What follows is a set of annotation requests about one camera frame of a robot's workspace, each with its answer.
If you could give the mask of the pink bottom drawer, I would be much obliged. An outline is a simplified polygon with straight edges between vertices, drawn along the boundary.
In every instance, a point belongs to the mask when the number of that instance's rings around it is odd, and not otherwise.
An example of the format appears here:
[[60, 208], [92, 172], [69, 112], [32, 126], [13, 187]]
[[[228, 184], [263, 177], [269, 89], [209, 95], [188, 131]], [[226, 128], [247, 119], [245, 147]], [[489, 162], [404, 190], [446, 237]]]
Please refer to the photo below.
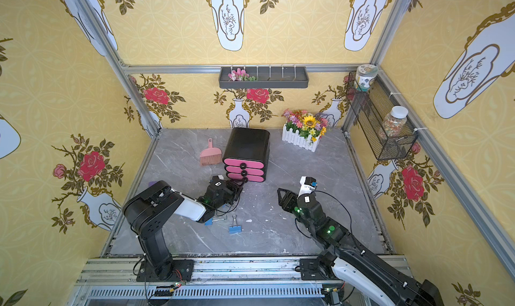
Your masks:
[[263, 176], [256, 176], [256, 175], [251, 175], [251, 174], [243, 176], [243, 175], [237, 174], [237, 173], [227, 173], [226, 175], [227, 175], [227, 177], [229, 177], [230, 179], [233, 179], [233, 180], [242, 180], [242, 181], [246, 180], [248, 182], [262, 183], [266, 180]]

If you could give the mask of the black drawer cabinet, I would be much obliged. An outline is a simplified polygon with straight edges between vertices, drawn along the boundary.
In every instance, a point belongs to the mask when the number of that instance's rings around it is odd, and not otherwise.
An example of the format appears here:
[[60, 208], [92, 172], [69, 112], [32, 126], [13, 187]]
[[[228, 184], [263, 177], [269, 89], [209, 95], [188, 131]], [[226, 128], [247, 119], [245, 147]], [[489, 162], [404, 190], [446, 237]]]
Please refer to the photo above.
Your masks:
[[269, 155], [270, 133], [268, 130], [235, 127], [229, 137], [223, 160], [224, 158], [236, 158], [263, 162], [262, 170], [265, 172], [263, 177], [266, 178]]

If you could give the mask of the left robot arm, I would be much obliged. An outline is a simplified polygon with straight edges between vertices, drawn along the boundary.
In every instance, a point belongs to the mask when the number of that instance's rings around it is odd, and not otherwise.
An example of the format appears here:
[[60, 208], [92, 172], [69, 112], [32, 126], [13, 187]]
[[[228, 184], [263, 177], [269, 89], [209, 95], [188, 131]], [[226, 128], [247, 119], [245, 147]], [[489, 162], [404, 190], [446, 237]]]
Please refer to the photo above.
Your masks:
[[167, 182], [158, 181], [129, 199], [122, 212], [144, 253], [143, 273], [139, 280], [148, 280], [151, 275], [160, 281], [189, 280], [193, 263], [173, 260], [162, 233], [164, 224], [173, 215], [204, 224], [216, 213], [229, 213], [231, 209], [222, 211], [221, 208], [239, 202], [244, 184], [243, 181], [214, 176], [206, 193], [193, 199], [174, 190]]

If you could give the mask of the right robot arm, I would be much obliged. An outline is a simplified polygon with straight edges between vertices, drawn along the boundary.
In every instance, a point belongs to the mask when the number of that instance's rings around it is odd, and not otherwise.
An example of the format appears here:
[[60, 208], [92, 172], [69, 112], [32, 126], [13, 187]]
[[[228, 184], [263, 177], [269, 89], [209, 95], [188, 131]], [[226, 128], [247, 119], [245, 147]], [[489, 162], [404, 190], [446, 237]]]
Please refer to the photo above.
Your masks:
[[344, 280], [378, 305], [443, 305], [438, 288], [405, 275], [367, 249], [351, 230], [327, 216], [316, 193], [300, 195], [278, 189], [278, 204], [292, 213], [323, 252], [320, 270]]

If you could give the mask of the pink top drawer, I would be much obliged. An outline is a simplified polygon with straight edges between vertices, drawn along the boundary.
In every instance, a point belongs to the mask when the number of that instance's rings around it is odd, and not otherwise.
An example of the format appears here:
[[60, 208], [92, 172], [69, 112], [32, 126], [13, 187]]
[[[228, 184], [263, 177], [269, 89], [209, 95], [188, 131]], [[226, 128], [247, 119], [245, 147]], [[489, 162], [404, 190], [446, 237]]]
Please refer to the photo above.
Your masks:
[[263, 169], [264, 163], [260, 161], [249, 161], [236, 158], [224, 158], [224, 164], [227, 166], [237, 166], [240, 169]]

